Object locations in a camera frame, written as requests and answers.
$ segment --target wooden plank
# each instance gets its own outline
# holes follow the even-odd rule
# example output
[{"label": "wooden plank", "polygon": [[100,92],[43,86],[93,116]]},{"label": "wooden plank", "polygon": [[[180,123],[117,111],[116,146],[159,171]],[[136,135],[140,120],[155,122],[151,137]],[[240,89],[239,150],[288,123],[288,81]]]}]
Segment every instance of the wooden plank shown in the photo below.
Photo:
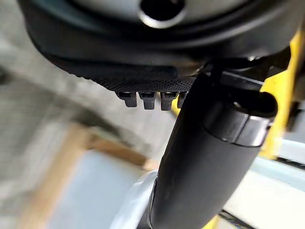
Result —
[{"label": "wooden plank", "polygon": [[140,166],[145,171],[152,171],[159,168],[159,163],[156,161],[148,159],[146,156],[139,154],[119,142],[100,138],[98,135],[92,140],[89,147]]},{"label": "wooden plank", "polygon": [[21,216],[18,228],[43,229],[53,214],[60,196],[71,179],[75,165],[88,149],[91,131],[81,124],[71,124],[63,145]]}]

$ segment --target blurred floor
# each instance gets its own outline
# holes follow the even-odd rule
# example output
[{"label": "blurred floor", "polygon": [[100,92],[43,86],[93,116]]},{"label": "blurred floor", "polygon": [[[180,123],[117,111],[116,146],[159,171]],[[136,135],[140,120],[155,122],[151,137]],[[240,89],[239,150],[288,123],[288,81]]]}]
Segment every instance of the blurred floor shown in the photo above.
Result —
[{"label": "blurred floor", "polygon": [[17,3],[0,1],[0,228],[15,218],[58,150],[69,121],[102,125],[140,153],[160,160],[175,117],[126,108],[114,92],[50,64],[33,48]]}]

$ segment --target black cylindrical tube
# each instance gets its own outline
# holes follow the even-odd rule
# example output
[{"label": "black cylindrical tube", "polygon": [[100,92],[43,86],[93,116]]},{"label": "black cylindrical tube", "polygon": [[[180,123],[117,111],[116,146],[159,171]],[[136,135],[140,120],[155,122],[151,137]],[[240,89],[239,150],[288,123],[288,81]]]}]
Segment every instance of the black cylindrical tube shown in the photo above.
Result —
[{"label": "black cylindrical tube", "polygon": [[270,94],[197,77],[162,158],[152,229],[200,229],[218,214],[257,156],[277,111]]}]

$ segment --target white plastic part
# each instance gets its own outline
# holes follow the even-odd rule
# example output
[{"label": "white plastic part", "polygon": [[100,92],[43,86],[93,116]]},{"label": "white plastic part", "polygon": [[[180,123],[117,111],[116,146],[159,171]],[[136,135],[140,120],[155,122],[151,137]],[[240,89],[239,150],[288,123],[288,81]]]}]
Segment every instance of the white plastic part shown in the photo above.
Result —
[{"label": "white plastic part", "polygon": [[110,229],[136,229],[146,209],[157,171],[144,174],[127,194]]}]

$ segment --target circular hole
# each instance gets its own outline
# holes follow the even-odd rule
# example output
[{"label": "circular hole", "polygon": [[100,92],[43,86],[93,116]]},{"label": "circular hole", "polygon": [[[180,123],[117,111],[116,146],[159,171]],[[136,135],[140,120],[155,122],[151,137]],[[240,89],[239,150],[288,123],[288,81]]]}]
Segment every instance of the circular hole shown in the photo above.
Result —
[{"label": "circular hole", "polygon": [[277,112],[276,99],[266,92],[243,91],[231,94],[231,100],[234,106],[250,110],[253,115],[273,116]]},{"label": "circular hole", "polygon": [[183,9],[183,0],[142,0],[139,18],[152,28],[165,29],[183,19]]}]

